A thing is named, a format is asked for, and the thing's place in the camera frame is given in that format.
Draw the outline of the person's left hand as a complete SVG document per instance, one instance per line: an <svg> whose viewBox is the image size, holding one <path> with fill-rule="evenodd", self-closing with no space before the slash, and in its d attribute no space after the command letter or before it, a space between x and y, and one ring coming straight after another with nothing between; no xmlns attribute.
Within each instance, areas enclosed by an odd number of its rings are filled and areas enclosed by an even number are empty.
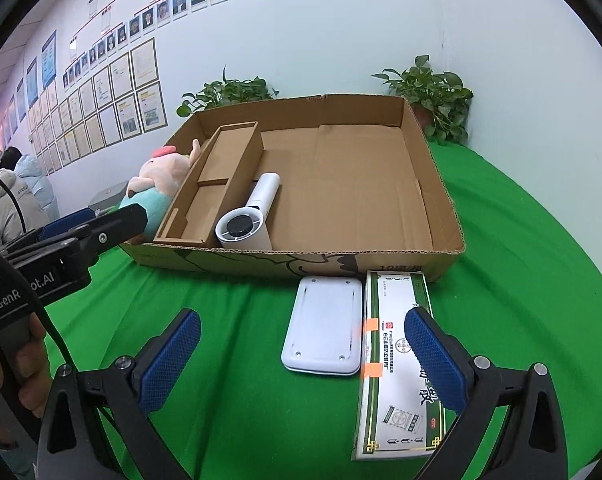
<svg viewBox="0 0 602 480"><path fill-rule="evenodd" d="M19 400L37 418L42 418L51 388L50 363L45 344L46 330L36 314L28 321L30 339L8 358L13 372L22 380ZM0 388L4 382L4 370L0 364Z"/></svg>

